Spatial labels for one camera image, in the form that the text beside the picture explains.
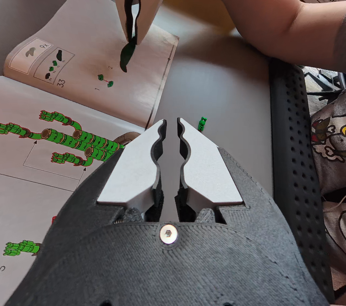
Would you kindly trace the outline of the black perforated edge guard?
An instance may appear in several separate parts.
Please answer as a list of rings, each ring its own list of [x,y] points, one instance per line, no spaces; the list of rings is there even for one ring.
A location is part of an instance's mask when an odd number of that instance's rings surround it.
[[[321,191],[310,143],[310,114],[302,70],[269,63],[274,200],[296,240],[312,278],[334,303]]]

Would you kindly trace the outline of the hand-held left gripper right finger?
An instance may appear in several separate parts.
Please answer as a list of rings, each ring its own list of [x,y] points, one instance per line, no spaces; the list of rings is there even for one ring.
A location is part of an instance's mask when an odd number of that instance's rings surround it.
[[[184,158],[175,196],[179,221],[195,221],[204,208],[243,204],[219,147],[183,118],[177,118],[177,131]]]

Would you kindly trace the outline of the black office chair base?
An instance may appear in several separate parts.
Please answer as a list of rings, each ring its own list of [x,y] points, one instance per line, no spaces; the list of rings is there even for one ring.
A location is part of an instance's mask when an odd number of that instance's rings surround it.
[[[307,91],[309,96],[317,96],[319,101],[327,100],[327,104],[335,101],[346,89],[345,73],[304,66],[304,76],[309,76],[321,89]]]

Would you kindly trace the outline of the dark green lego leaf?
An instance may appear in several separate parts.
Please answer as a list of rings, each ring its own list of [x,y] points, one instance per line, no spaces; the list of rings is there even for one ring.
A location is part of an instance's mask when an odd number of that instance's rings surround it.
[[[132,55],[136,49],[136,45],[137,45],[137,37],[132,36],[131,40],[129,40],[129,42],[123,47],[120,53],[119,66],[121,70],[125,73],[127,73],[127,65],[132,58]]]

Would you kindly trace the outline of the person in grey chicken shirt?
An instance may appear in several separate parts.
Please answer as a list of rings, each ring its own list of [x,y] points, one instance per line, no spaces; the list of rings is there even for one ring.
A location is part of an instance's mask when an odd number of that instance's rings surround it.
[[[322,196],[322,213],[335,304],[345,305],[346,94],[311,115],[311,143]]]

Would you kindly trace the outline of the lego instruction booklet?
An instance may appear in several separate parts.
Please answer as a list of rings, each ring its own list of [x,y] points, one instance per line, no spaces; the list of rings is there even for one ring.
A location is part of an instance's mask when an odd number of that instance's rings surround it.
[[[1,76],[1,305],[51,220],[120,144],[153,122],[179,38],[152,25],[127,72],[111,0],[67,0]]]

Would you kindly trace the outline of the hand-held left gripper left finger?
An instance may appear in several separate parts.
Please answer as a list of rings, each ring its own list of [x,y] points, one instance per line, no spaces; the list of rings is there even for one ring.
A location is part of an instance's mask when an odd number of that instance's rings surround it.
[[[159,221],[164,194],[158,159],[163,154],[167,121],[162,119],[122,151],[97,201],[136,208],[145,221]]]

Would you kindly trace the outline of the person's right forearm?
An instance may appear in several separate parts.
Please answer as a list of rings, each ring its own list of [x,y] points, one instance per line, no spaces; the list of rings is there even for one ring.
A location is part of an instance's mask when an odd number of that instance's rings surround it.
[[[282,61],[346,71],[345,1],[222,0],[241,36]]]

